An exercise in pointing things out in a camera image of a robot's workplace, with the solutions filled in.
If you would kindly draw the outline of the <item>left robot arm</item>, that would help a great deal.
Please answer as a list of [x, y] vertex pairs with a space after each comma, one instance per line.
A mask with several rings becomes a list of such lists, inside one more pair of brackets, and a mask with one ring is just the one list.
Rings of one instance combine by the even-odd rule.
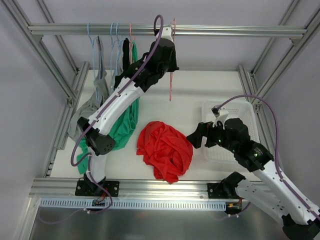
[[116, 88], [103, 105], [89, 117], [80, 117], [80, 127], [88, 146], [88, 169], [78, 181], [78, 196], [101, 196], [106, 184], [104, 172], [108, 154], [116, 145], [110, 131], [125, 110], [167, 72], [177, 71], [176, 49], [171, 36], [162, 36], [151, 44], [150, 51], [132, 63], [120, 75]]

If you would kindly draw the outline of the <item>black right arm base bracket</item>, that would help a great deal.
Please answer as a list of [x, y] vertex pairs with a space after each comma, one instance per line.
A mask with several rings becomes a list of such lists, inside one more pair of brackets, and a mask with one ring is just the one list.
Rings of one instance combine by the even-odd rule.
[[236, 193], [236, 187], [245, 176], [238, 172], [231, 173], [219, 183], [208, 183], [207, 194], [209, 199], [240, 199]]

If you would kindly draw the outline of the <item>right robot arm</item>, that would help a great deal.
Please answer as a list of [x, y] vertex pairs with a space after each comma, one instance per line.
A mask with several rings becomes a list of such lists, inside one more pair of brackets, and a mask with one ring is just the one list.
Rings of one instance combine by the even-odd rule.
[[224, 123], [200, 122], [187, 140], [196, 149], [206, 138], [205, 147], [219, 146], [231, 152], [235, 160], [259, 178], [271, 191], [266, 193], [238, 172], [224, 178], [213, 192], [228, 199], [242, 198], [277, 221], [290, 240], [312, 240], [320, 232], [320, 208], [298, 191], [278, 166], [273, 155], [249, 135], [239, 119]]

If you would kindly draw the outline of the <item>red tank top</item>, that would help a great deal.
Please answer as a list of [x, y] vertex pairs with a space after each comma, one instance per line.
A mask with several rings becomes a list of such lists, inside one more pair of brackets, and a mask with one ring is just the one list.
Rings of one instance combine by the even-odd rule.
[[189, 169], [193, 146], [174, 127], [162, 121], [151, 121], [139, 134], [136, 154], [143, 157], [146, 165], [153, 167], [157, 180], [173, 184]]

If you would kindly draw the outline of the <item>black left arm base bracket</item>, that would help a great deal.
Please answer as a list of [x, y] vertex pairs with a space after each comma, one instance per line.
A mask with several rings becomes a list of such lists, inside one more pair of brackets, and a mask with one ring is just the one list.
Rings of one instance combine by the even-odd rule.
[[[119, 181], [104, 180], [99, 182], [99, 185], [108, 191], [111, 197], [118, 197], [120, 189]], [[102, 197], [103, 195], [107, 195], [96, 184], [84, 178], [80, 178], [77, 181], [74, 194], [81, 197]]]

